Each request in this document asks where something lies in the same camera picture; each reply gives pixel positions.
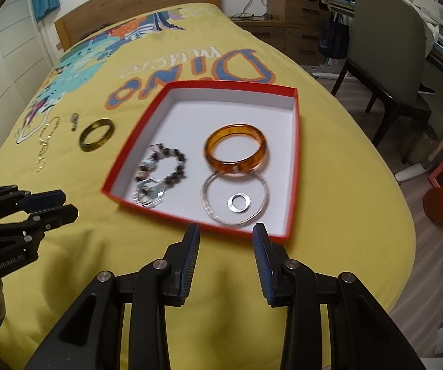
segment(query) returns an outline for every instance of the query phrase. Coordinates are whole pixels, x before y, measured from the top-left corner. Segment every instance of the gray chair backrest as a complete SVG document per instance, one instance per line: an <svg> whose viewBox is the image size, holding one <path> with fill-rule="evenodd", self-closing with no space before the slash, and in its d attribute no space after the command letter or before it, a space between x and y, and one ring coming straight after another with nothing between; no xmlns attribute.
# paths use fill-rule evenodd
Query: gray chair backrest
<svg viewBox="0 0 443 370"><path fill-rule="evenodd" d="M425 62L424 22L403 0L355 0L349 59L398 103L417 98Z"/></svg>

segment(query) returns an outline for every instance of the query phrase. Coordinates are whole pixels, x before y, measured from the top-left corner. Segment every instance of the black and white beaded bracelet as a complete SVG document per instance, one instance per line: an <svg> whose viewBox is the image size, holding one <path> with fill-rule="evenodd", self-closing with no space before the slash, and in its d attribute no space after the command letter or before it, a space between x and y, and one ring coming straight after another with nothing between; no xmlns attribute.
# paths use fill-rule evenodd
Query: black and white beaded bracelet
<svg viewBox="0 0 443 370"><path fill-rule="evenodd" d="M136 181L140 182L149 178L149 175L156 169L156 166L161 159L175 157L177 159L175 171L166 176L163 179L163 183L168 186L173 186L175 183L179 183L185 176L185 154L181 153L178 149L164 147L162 143L152 144L149 148L153 150L153 153L149 158L141 161L139 164L136 173Z"/></svg>

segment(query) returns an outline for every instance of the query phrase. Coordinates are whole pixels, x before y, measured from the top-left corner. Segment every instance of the metal screw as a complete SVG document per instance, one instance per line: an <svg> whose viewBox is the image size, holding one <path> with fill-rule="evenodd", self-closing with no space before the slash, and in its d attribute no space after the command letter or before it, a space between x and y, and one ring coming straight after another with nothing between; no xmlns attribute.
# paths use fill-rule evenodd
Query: metal screw
<svg viewBox="0 0 443 370"><path fill-rule="evenodd" d="M341 279L343 281L345 281L346 283L348 283L348 284L352 284L352 283L354 283L356 281L355 275L353 275L353 274L351 274L349 272L341 274Z"/></svg>
<svg viewBox="0 0 443 370"><path fill-rule="evenodd" d="M163 270L166 266L168 266L168 262L163 258L160 258L153 263L153 267L157 270Z"/></svg>
<svg viewBox="0 0 443 370"><path fill-rule="evenodd" d="M294 270L295 268L300 267L300 263L297 260L294 260L291 258L291 259L288 259L287 261L285 261L285 266Z"/></svg>
<svg viewBox="0 0 443 370"><path fill-rule="evenodd" d="M112 277L112 274L109 271L102 271L98 276L96 277L98 281L100 282L106 282Z"/></svg>

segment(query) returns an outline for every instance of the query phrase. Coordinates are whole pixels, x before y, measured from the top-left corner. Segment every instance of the yellow bedsheet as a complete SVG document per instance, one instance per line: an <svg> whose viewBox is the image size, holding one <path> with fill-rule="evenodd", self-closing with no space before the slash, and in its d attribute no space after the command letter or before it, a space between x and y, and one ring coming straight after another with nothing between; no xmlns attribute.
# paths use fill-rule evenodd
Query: yellow bedsheet
<svg viewBox="0 0 443 370"><path fill-rule="evenodd" d="M376 149L322 86L209 4L145 14L91 40L62 58L0 150L0 185L33 193L62 189L79 209L75 224L47 234L37 262L4 279L0 354L15 370L98 272L137 271L183 236L183 227L126 211L100 193L139 117L162 84L174 79L246 79L298 88L300 182L287 251L316 272L357 274L391 310L413 264L413 221ZM69 120L74 112L77 132ZM39 135L55 116L60 125L44 154L46 165L36 173ZM80 132L100 118L116 124L115 134L97 151L82 152ZM277 369L285 316L284 308L270 308L262 296L250 242L204 232L191 294L182 308L166 309L171 366ZM322 323L327 366L324 309Z"/></svg>

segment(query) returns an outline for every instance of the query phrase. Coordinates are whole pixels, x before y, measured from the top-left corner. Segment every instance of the chair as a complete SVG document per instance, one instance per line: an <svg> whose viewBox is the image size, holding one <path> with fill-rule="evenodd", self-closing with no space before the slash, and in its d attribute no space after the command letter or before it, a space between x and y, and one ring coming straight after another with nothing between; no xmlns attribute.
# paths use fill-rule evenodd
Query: chair
<svg viewBox="0 0 443 370"><path fill-rule="evenodd" d="M424 61L424 23L410 4L403 0L355 0L349 58L331 94L336 95L350 72L372 92L365 112L370 112L377 98L384 103L384 117L372 140L375 147L398 117L418 121L417 137L403 162L431 115L429 106L418 94Z"/></svg>

